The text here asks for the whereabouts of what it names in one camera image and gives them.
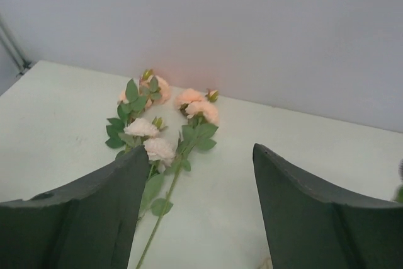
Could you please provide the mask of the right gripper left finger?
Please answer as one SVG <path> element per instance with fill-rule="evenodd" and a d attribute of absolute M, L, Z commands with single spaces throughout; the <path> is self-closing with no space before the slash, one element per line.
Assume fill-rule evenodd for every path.
<path fill-rule="evenodd" d="M 142 146 L 64 186 L 1 204 L 2 268 L 126 268 L 150 171 Z"/>

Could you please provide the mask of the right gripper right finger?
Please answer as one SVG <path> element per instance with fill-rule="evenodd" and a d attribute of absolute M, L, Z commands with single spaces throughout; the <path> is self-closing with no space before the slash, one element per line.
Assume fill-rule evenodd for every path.
<path fill-rule="evenodd" d="M 274 268 L 401 268 L 402 204 L 352 192 L 256 144 L 253 165 Z"/>

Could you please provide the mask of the cream printed ribbon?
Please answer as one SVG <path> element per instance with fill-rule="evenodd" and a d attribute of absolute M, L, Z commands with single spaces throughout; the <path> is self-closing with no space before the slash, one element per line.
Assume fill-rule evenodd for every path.
<path fill-rule="evenodd" d="M 257 267 L 257 269 L 273 269 L 271 257 L 266 257 Z"/>

